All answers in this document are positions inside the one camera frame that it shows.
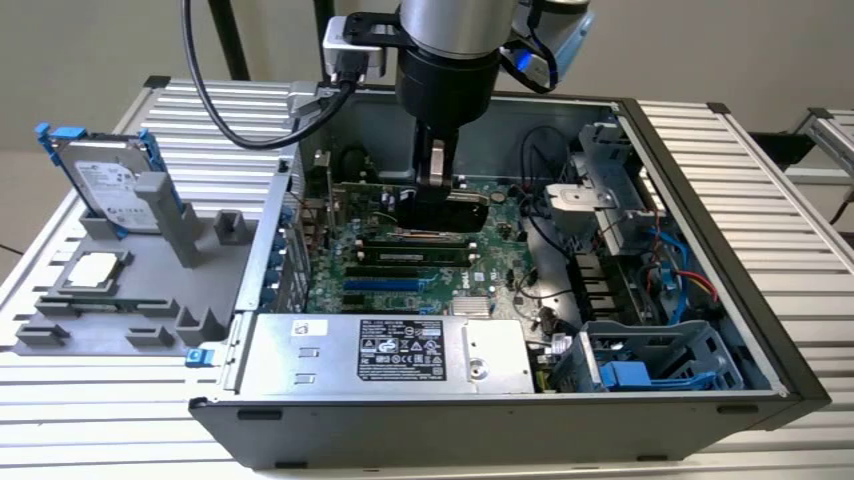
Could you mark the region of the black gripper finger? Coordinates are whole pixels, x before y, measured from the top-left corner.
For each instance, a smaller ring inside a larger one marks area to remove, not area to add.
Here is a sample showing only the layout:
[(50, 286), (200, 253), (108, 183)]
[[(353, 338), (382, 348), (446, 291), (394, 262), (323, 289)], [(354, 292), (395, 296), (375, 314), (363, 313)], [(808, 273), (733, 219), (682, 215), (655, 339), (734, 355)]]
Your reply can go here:
[(426, 201), (443, 201), (453, 189), (458, 138), (419, 137), (414, 144), (417, 193)]

